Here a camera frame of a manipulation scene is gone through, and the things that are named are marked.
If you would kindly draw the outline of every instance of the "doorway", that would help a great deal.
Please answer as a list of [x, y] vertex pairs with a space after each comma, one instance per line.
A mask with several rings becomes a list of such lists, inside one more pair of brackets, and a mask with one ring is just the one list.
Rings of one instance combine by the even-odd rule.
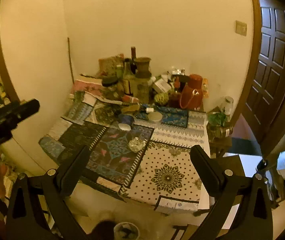
[[262, 28], [257, 70], [242, 110], [260, 143], [285, 98], [285, 0], [260, 0]]

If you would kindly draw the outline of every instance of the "door frame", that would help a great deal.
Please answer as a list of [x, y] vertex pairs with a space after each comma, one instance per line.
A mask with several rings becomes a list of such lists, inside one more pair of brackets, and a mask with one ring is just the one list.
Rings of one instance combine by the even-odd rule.
[[261, 18], [261, 9], [260, 9], [260, 1], [252, 0], [253, 7], [253, 37], [252, 37], [252, 50], [251, 57], [249, 61], [248, 72], [246, 76], [246, 80], [244, 82], [244, 87], [241, 92], [238, 104], [231, 118], [231, 125], [234, 126], [239, 119], [239, 116], [246, 104], [252, 81], [255, 78], [257, 71], [257, 62], [261, 48], [261, 26], [262, 26], [262, 18]]
[[[231, 119], [232, 125], [235, 125], [246, 104], [246, 100], [249, 95], [250, 88], [252, 86], [252, 81], [255, 77], [258, 66], [257, 62], [261, 47], [261, 26], [262, 26], [259, 0], [252, 0], [252, 5], [253, 5], [253, 21], [254, 21], [252, 52], [251, 52], [249, 69], [245, 80], [244, 88]], [[264, 136], [263, 140], [260, 143], [261, 153], [264, 158], [270, 154], [270, 152], [275, 148], [275, 146], [281, 140], [284, 134], [285, 134], [285, 97], [277, 112], [276, 117], [274, 118], [268, 130], [268, 133]]]

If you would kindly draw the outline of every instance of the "metal screw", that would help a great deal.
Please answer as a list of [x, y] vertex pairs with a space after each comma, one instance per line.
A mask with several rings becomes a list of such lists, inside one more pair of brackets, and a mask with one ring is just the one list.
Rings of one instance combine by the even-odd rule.
[[25, 178], [25, 175], [26, 175], [25, 173], [19, 174], [19, 175], [18, 175], [18, 179], [23, 179], [23, 178]]
[[56, 170], [55, 170], [55, 169], [51, 169], [51, 170], [47, 171], [47, 174], [48, 174], [49, 176], [53, 176], [55, 173], [56, 173]]
[[261, 176], [259, 173], [256, 173], [256, 174], [255, 174], [255, 177], [256, 177], [256, 179], [259, 179], [259, 180], [262, 179], [262, 176]]
[[227, 176], [232, 176], [234, 173], [232, 172], [232, 170], [225, 170], [225, 174]]

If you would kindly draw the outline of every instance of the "light switch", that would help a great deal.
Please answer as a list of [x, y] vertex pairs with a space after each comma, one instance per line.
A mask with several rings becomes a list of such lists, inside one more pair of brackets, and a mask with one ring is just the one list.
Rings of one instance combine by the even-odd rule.
[[236, 21], [236, 33], [247, 36], [247, 23]]

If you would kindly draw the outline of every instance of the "red thermos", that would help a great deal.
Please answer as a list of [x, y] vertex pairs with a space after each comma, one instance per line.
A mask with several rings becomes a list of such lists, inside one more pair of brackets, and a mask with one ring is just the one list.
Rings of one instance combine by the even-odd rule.
[[202, 76], [191, 74], [181, 93], [180, 107], [181, 109], [197, 111], [200, 109], [202, 98]]

